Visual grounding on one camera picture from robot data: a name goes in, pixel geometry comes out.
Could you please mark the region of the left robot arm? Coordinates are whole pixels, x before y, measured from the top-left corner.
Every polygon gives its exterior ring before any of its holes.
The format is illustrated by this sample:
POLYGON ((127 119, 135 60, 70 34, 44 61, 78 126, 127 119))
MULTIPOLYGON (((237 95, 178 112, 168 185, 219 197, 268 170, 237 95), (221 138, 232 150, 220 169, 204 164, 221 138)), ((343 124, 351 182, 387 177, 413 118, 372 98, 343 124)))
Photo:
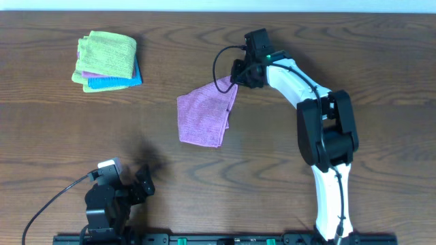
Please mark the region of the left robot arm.
POLYGON ((139 244, 141 239, 126 225, 131 207, 155 194, 148 165, 142 166, 131 184, 123 184, 116 167, 100 167, 89 174, 95 180, 85 195, 88 225, 79 235, 80 244, 139 244))

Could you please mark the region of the blue folded cloth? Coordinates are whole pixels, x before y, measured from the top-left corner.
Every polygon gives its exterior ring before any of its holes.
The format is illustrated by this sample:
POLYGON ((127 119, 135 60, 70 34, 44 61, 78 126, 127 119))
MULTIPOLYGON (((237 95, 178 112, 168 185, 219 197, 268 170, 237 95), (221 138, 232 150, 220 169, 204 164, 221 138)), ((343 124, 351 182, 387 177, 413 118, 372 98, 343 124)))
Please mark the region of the blue folded cloth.
POLYGON ((134 75, 132 78, 89 78, 88 86, 92 89, 114 88, 118 86, 137 86, 142 84, 138 60, 134 60, 134 75))

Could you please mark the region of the green folded cloth on top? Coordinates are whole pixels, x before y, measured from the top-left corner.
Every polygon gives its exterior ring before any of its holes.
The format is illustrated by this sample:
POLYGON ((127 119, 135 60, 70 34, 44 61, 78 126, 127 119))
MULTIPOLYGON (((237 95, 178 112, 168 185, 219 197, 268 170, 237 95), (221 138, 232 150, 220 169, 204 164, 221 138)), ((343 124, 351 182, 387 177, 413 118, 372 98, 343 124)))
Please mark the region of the green folded cloth on top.
POLYGON ((118 78, 132 78, 136 40, 117 33, 91 31, 78 40, 76 69, 118 78))

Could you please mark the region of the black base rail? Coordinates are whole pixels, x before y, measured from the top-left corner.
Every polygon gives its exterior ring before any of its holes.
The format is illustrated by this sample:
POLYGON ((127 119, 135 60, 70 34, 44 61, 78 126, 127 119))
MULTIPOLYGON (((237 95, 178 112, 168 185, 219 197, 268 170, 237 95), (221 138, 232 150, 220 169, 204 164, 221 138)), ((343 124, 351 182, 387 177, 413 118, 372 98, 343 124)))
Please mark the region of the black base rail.
POLYGON ((129 238, 130 245, 397 245, 394 235, 368 235, 351 233, 344 238, 324 240, 310 233, 285 233, 283 235, 168 235, 148 233, 129 238))

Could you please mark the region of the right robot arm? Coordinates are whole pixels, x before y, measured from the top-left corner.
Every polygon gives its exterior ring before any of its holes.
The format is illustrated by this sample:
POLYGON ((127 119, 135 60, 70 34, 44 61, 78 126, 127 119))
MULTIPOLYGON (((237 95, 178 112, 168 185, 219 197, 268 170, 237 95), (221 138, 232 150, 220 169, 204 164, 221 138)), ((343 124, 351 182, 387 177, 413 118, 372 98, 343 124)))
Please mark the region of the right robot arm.
POLYGON ((232 82, 249 88, 270 86, 296 109, 300 154, 315 178, 320 238, 344 244, 349 219, 348 179, 359 146, 350 96, 319 85, 284 50, 275 50, 266 29, 245 34, 244 59, 236 59, 232 82))

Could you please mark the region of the light green bottom folded cloth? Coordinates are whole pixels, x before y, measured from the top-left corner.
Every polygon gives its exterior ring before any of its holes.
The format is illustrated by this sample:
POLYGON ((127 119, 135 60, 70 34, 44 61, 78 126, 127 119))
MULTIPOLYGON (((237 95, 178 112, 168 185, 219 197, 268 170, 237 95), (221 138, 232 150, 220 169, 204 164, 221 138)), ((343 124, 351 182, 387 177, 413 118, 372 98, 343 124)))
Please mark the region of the light green bottom folded cloth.
MULTIPOLYGON (((78 51, 77 51, 77 61, 76 61, 76 66, 79 62, 79 57, 80 57, 80 52, 79 52, 79 48, 81 48, 82 46, 85 45, 85 42, 87 40, 89 36, 84 36, 83 38, 78 40, 78 51)), ((85 93, 98 93, 98 92, 106 92, 106 91, 117 91, 117 90, 121 90, 121 89, 125 89, 127 88, 127 86, 113 86, 113 87, 108 87, 108 88, 91 88, 90 86, 88 86, 88 78, 84 78, 82 77, 82 71, 77 69, 74 70, 73 74, 72 74, 72 81, 78 84, 82 84, 83 85, 83 91, 85 93)))

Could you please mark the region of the purple microfibre cloth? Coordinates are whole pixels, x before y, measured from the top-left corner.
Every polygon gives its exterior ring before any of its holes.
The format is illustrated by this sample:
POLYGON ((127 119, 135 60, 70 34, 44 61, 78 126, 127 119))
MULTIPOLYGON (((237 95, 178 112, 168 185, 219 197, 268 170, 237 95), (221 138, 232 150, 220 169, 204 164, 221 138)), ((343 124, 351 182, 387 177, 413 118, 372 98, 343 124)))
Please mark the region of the purple microfibre cloth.
POLYGON ((181 142, 218 148, 229 128, 229 115, 238 92, 234 85, 226 94, 217 87, 231 85, 226 76, 177 98, 178 137, 181 142))

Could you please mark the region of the pink folded cloth in stack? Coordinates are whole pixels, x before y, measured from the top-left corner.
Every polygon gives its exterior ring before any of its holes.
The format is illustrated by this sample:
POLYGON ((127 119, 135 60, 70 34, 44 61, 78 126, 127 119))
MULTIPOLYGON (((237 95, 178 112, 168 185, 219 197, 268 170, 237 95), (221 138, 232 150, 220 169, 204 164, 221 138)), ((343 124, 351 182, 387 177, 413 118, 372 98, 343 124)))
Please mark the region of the pink folded cloth in stack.
MULTIPOLYGON (((136 61, 134 63, 134 70, 133 70, 133 73, 132 73, 132 77, 133 78, 136 76, 136 67, 135 67, 135 65, 136 65, 136 61)), ((110 76, 105 76, 105 75, 98 74, 98 73, 97 74, 96 73, 91 73, 91 72, 88 72, 88 71, 81 71, 80 73, 81 73, 81 76, 83 78, 109 78, 110 77, 110 76)))

